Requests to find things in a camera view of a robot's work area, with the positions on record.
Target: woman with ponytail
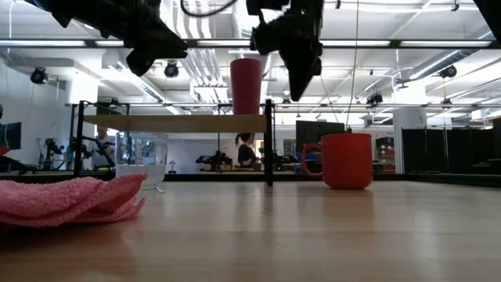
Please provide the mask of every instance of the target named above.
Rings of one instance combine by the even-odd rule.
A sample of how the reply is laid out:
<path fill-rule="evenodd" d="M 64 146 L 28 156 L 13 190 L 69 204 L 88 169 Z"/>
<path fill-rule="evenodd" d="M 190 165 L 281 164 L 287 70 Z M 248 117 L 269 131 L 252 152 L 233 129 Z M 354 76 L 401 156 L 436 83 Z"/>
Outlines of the woman with ponytail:
<path fill-rule="evenodd" d="M 258 160 L 252 150 L 254 144 L 254 133 L 239 133 L 235 138 L 235 145 L 238 146 L 242 140 L 243 144 L 238 148 L 238 163 L 241 168 L 252 168 L 252 164 Z"/>

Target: pink cloth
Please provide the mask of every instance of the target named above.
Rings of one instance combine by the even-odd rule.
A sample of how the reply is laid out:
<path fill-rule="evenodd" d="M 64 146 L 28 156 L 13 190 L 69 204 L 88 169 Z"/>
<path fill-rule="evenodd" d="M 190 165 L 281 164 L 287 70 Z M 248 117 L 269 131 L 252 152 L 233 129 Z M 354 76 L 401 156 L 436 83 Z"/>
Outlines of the pink cloth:
<path fill-rule="evenodd" d="M 146 175 L 126 175 L 106 183 L 83 178 L 54 184 L 0 181 L 0 222 L 30 227 L 66 222 L 117 222 L 136 217 L 146 199 L 135 195 Z"/>

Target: person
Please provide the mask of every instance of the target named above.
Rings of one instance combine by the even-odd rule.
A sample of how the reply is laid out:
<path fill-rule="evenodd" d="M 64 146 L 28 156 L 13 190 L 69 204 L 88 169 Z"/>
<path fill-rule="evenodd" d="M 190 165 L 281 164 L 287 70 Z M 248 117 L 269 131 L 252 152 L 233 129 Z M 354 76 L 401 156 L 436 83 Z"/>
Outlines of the person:
<path fill-rule="evenodd" d="M 252 168 L 252 165 L 258 160 L 252 150 L 254 133 L 239 133 L 235 138 L 235 145 L 238 146 L 240 140 L 243 144 L 238 148 L 238 163 L 241 168 Z"/>
<path fill-rule="evenodd" d="M 103 126 L 97 127 L 97 137 L 96 139 L 100 142 L 106 154 L 110 157 L 111 160 L 114 160 L 114 151 L 115 151 L 115 138 L 113 136 L 108 136 L 108 128 Z M 92 168 L 97 169 L 101 167 L 106 167 L 110 165 L 108 160 L 104 155 L 99 152 L 99 148 L 96 142 L 91 141 L 88 145 L 88 151 L 92 152 Z"/>

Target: clear glass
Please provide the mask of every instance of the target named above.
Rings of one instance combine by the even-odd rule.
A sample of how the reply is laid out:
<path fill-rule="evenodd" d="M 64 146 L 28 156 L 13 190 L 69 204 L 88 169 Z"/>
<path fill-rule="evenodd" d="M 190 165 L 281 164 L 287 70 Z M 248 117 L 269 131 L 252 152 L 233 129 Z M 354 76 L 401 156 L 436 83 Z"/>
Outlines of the clear glass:
<path fill-rule="evenodd" d="M 117 176 L 146 173 L 144 189 L 154 188 L 164 180 L 167 165 L 168 136 L 159 133 L 131 132 L 116 134 Z"/>

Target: mug handle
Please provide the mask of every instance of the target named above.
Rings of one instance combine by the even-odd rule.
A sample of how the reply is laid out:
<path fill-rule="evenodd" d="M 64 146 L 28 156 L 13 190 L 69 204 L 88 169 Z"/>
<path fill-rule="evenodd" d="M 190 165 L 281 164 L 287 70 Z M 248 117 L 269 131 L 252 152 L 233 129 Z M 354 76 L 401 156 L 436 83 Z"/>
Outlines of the mug handle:
<path fill-rule="evenodd" d="M 313 176 L 313 177 L 320 177 L 322 176 L 323 172 L 320 173 L 313 173 L 308 170 L 308 167 L 306 166 L 306 153 L 311 149 L 311 148 L 316 148 L 321 150 L 322 146 L 319 144 L 306 144 L 303 147 L 303 157 L 302 157 L 302 162 L 303 162 L 303 169 L 305 170 L 307 175 Z"/>

